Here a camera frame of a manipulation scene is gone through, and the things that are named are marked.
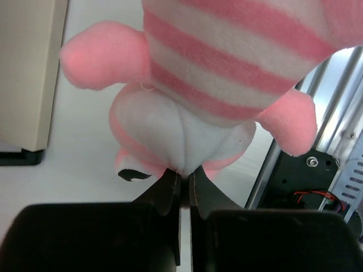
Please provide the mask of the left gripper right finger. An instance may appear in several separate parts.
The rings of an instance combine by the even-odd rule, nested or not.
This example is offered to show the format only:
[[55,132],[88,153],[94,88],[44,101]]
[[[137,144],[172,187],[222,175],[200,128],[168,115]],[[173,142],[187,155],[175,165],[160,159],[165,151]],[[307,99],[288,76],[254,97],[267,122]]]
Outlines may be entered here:
[[362,251],[332,212],[241,208],[202,168],[189,176],[193,271],[361,271]]

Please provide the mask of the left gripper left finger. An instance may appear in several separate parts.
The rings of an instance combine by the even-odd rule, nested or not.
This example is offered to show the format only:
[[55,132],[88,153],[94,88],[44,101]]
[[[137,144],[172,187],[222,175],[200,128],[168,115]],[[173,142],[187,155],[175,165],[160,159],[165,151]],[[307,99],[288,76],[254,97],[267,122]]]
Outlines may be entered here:
[[25,207],[1,244],[2,271],[175,271],[180,183],[171,170],[131,202]]

